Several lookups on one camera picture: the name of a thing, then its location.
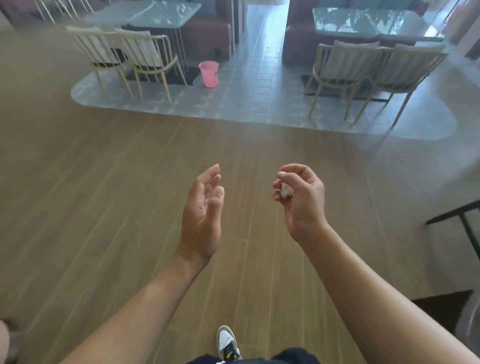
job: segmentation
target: wooden floor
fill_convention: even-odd
[[[330,224],[408,298],[479,285],[460,222],[423,226],[478,199],[480,93],[467,81],[440,87],[457,133],[422,142],[87,108],[70,89],[90,70],[58,31],[0,45],[0,316],[24,329],[21,363],[58,362],[162,269],[191,181],[217,162],[222,245],[150,363],[215,354],[221,324],[245,358],[303,346],[362,363],[272,201],[286,163],[318,173]]]

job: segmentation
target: forearm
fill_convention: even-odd
[[[202,268],[201,262],[174,255],[147,286],[62,363],[145,363]]]
[[[366,265],[328,225],[302,242],[370,363],[480,363],[454,336]]]

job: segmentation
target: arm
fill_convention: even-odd
[[[366,265],[328,225],[324,186],[302,165],[282,167],[279,183],[294,195],[283,204],[288,231],[313,264],[369,363],[480,364],[454,336]]]
[[[220,167],[200,175],[189,191],[181,238],[167,266],[107,323],[67,356],[63,364],[145,363],[188,288],[220,241],[224,190]],[[213,197],[205,195],[214,190]]]

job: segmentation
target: black pants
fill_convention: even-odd
[[[221,362],[222,359],[211,356],[204,355],[200,356],[189,362],[188,364],[216,364]],[[283,350],[280,354],[275,355],[271,360],[265,360],[262,358],[259,359],[245,359],[243,362],[255,363],[255,364],[266,364],[268,362],[283,362],[288,364],[320,364],[312,354],[309,354],[305,349],[300,348],[290,348]]]

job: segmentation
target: white sneaker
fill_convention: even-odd
[[[226,362],[242,360],[235,335],[233,335],[232,330],[228,326],[222,325],[218,328],[216,332],[216,343],[218,356],[220,356],[222,360]]]

